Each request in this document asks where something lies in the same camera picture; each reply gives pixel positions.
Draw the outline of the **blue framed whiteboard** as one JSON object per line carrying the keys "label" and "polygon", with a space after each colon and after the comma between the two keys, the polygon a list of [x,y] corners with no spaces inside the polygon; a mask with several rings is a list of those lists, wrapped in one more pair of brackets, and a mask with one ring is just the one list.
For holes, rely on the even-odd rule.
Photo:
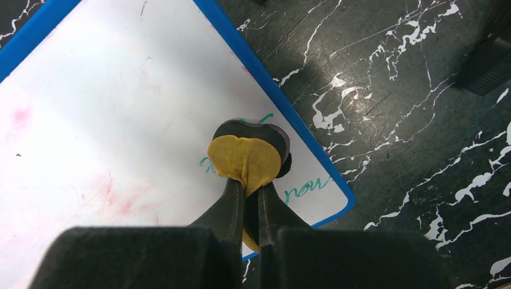
{"label": "blue framed whiteboard", "polygon": [[215,1],[48,1],[1,49],[1,287],[74,226],[186,226],[221,195],[229,119],[290,137],[279,197],[317,227],[353,192]]}

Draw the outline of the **yellow bone shaped eraser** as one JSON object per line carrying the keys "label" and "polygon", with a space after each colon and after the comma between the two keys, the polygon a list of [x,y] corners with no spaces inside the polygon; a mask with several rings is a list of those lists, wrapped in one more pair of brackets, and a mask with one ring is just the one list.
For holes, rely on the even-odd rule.
{"label": "yellow bone shaped eraser", "polygon": [[279,126],[228,120],[215,131],[207,149],[217,174],[243,188],[242,241],[259,251],[257,190],[286,175],[292,163],[290,138]]}

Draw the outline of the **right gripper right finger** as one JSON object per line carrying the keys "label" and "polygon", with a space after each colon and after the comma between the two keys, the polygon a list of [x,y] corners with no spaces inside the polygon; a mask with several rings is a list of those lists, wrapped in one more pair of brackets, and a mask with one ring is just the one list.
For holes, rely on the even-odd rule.
{"label": "right gripper right finger", "polygon": [[434,246],[409,232],[313,229],[258,189],[261,288],[451,288]]}

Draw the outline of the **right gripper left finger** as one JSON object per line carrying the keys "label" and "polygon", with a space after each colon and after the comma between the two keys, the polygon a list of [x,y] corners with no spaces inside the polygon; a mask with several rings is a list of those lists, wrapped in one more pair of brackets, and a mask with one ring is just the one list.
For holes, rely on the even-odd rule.
{"label": "right gripper left finger", "polygon": [[49,247],[31,288],[240,288],[243,186],[186,227],[75,227]]}

